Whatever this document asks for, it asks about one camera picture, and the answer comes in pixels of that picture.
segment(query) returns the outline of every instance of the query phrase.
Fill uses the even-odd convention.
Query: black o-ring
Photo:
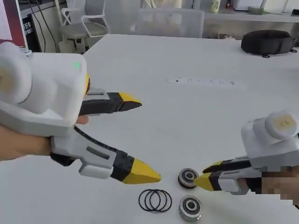
[[[145,207],[143,207],[143,206],[141,205],[141,202],[140,202],[140,198],[141,198],[141,196],[142,196],[145,192],[147,192],[147,191],[151,192],[152,189],[146,189],[146,190],[144,190],[143,192],[141,192],[141,194],[140,194],[139,197],[138,197],[138,203],[139,203],[139,206],[140,206],[140,208],[142,208],[142,210],[144,210],[144,211],[150,211],[150,210],[146,209]]]
[[[164,209],[164,210],[161,211],[161,212],[167,212],[171,208],[171,206],[172,206],[172,197],[170,196],[170,194],[167,191],[165,191],[165,190],[160,190],[160,191],[164,192],[165,194],[167,194],[168,197],[169,197],[169,199],[170,199],[170,205],[169,205],[169,207],[167,209]]]
[[[141,196],[142,196],[145,192],[147,192],[147,194],[146,194],[146,196],[144,197],[144,204],[145,204],[145,207],[143,207],[143,206],[141,205]],[[160,196],[160,193],[162,193],[162,194],[165,196],[165,204],[164,204],[164,206],[163,206],[162,208],[158,209],[159,206],[161,205],[161,196]],[[158,197],[159,197],[159,204],[158,204],[158,206],[156,206],[156,207],[154,207],[154,206],[152,205],[152,202],[151,202],[151,199],[152,199],[153,194],[157,194]],[[148,196],[149,196],[149,204],[150,204],[150,206],[152,207],[152,209],[147,205],[147,198],[148,198]],[[168,199],[167,199],[167,197],[169,197],[169,199],[170,199],[170,205],[169,205],[169,207],[168,207],[167,209],[164,209],[164,208],[167,206],[167,204],[168,204]],[[144,211],[154,212],[154,213],[164,213],[164,212],[167,212],[167,211],[171,208],[171,206],[172,206],[172,197],[171,197],[170,194],[169,194],[167,191],[165,191],[165,190],[159,190],[159,189],[146,189],[146,190],[144,190],[143,192],[141,192],[141,194],[139,195],[139,197],[138,197],[138,203],[139,203],[140,208],[141,208],[142,210],[144,210]]]
[[[162,207],[162,208],[160,208],[160,209],[158,209],[157,210],[157,212],[162,212],[162,210],[166,207],[166,205],[167,205],[167,195],[165,194],[165,192],[163,192],[162,190],[159,190],[159,189],[156,189],[156,190],[154,190],[155,191],[155,193],[157,193],[158,195],[159,195],[159,193],[160,192],[162,192],[163,194],[164,194],[164,196],[165,196],[165,204],[164,204],[164,206]],[[153,209],[157,209],[158,207],[156,207],[156,208],[154,208],[154,206],[152,205],[152,203],[151,203],[151,197],[153,197],[153,193],[150,195],[150,197],[149,197],[149,204],[150,204],[150,206],[153,208]]]
[[[157,194],[158,197],[159,197],[159,203],[158,203],[158,206],[156,206],[155,208],[154,208],[154,206],[152,206],[152,203],[151,203],[151,201],[150,201],[150,199],[151,199],[151,197],[153,196],[154,193]],[[150,195],[150,197],[149,197],[149,203],[150,203],[152,209],[150,209],[150,208],[148,207],[147,203],[146,203],[146,199],[147,199],[147,197],[148,197],[149,195]],[[159,195],[159,192],[158,192],[157,190],[150,190],[150,191],[146,194],[146,196],[145,196],[145,198],[144,198],[144,205],[145,205],[145,207],[146,207],[149,211],[151,211],[151,212],[159,212],[159,210],[157,209],[157,208],[159,208],[159,206],[161,205],[161,196]]]

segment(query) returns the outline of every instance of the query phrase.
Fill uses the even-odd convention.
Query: green indicator light
[[[76,68],[76,69],[79,69],[79,68],[80,68],[80,64],[79,64],[79,62],[75,62],[75,68]]]

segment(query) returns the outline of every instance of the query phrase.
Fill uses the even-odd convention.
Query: yellow bottle
[[[219,12],[220,1],[221,0],[212,0],[212,5],[211,5],[211,12],[212,13]]]

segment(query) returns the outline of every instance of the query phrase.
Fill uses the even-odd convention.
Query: rubber o-ring
[[[145,193],[145,192],[147,192],[147,191],[152,191],[152,189],[146,189],[146,190],[144,190],[143,192],[141,192],[140,193],[140,195],[139,195],[139,197],[138,197],[138,203],[139,203],[139,206],[140,206],[140,208],[142,209],[142,210],[144,210],[144,211],[150,211],[149,209],[146,209],[145,207],[143,207],[142,205],[141,205],[141,202],[140,202],[140,199],[141,199],[141,196]]]
[[[159,203],[158,203],[158,206],[156,206],[155,208],[152,206],[152,209],[150,209],[149,208],[149,206],[147,205],[147,203],[146,203],[146,199],[147,199],[147,197],[150,195],[150,196],[152,196],[153,194],[157,194],[158,195],[158,197],[159,197]],[[145,207],[149,210],[149,211],[151,211],[151,212],[158,212],[158,209],[157,208],[159,208],[159,206],[161,205],[161,196],[159,195],[159,193],[157,192],[157,190],[151,190],[151,191],[149,191],[147,194],[146,194],[146,196],[144,197],[144,205],[145,205]]]
[[[167,209],[164,209],[164,210],[161,211],[161,212],[167,212],[171,208],[171,206],[172,206],[172,197],[170,196],[170,194],[167,191],[165,191],[165,190],[160,190],[160,191],[164,192],[165,194],[167,194],[168,197],[169,197],[169,199],[170,199],[170,205],[169,205],[169,207]]]
[[[158,209],[157,210],[157,212],[161,212],[165,207],[166,207],[166,205],[167,205],[167,195],[165,194],[165,192],[163,192],[162,190],[159,190],[159,189],[156,189],[156,190],[154,190],[156,193],[158,193],[159,194],[159,192],[162,192],[163,194],[164,194],[164,196],[165,196],[165,204],[164,204],[164,206],[162,207],[162,208],[160,208],[160,209]],[[152,203],[151,203],[151,197],[153,197],[153,195],[154,194],[151,194],[150,195],[150,197],[149,197],[149,204],[150,204],[150,206],[153,208],[153,209],[157,209],[157,208],[154,208],[154,206],[152,205]]]

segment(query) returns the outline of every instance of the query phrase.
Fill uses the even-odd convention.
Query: human hand
[[[299,205],[299,166],[284,172],[267,172],[262,177],[262,194],[278,194],[281,200],[292,200]]]
[[[88,117],[80,116],[77,124],[87,124]],[[25,135],[0,126],[0,161],[13,160],[26,155],[50,155],[50,139]]]

